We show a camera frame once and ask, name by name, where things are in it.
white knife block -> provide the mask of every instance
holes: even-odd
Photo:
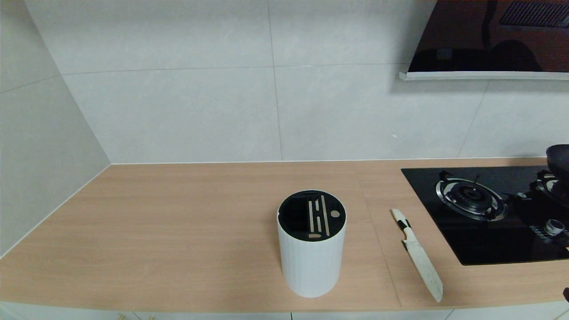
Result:
[[[286,203],[292,197],[301,198],[303,192],[308,192],[308,198],[311,192],[316,192],[319,200],[319,211],[314,210],[314,229],[315,232],[311,233],[300,231],[293,232],[290,225],[287,226],[283,219],[279,219],[281,210],[286,209]],[[325,231],[325,225],[322,221],[324,207],[322,206],[321,196],[324,195],[327,203],[327,219],[329,222],[329,236]],[[299,199],[296,208],[302,209]],[[304,218],[304,214],[299,214],[299,220]],[[319,216],[321,224],[321,232],[318,232],[318,221],[316,217]],[[346,215],[344,206],[334,196],[317,190],[305,190],[297,192],[288,197],[277,211],[277,225],[279,232],[279,243],[281,246],[281,262],[284,279],[286,280],[290,289],[301,297],[315,298],[328,293],[336,285],[340,276],[340,266],[342,261],[342,251],[344,247],[344,235],[346,230]],[[310,234],[314,235],[319,233],[322,236],[318,239],[309,239]]]

wooden countertop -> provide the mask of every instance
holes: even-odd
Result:
[[[0,300],[169,312],[372,311],[562,300],[568,261],[462,266],[403,167],[543,165],[544,158],[115,165],[0,260]],[[282,276],[276,210],[326,190],[348,214],[342,270],[328,294],[295,295]],[[401,246],[409,218],[443,284],[436,303]]]

black glass cooktop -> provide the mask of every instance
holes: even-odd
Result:
[[[569,190],[547,167],[401,171],[463,265],[569,259]]]

knife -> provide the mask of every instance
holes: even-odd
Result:
[[[443,299],[443,282],[440,280],[435,267],[432,265],[431,260],[429,260],[423,246],[417,241],[413,229],[411,229],[411,225],[409,224],[409,220],[407,220],[398,209],[391,209],[391,213],[397,221],[399,228],[405,233],[403,245],[405,249],[407,249],[409,256],[411,256],[413,264],[415,264],[427,289],[431,292],[435,300],[440,302]]]

range hood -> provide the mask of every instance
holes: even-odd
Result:
[[[399,77],[569,80],[569,0],[439,0]]]

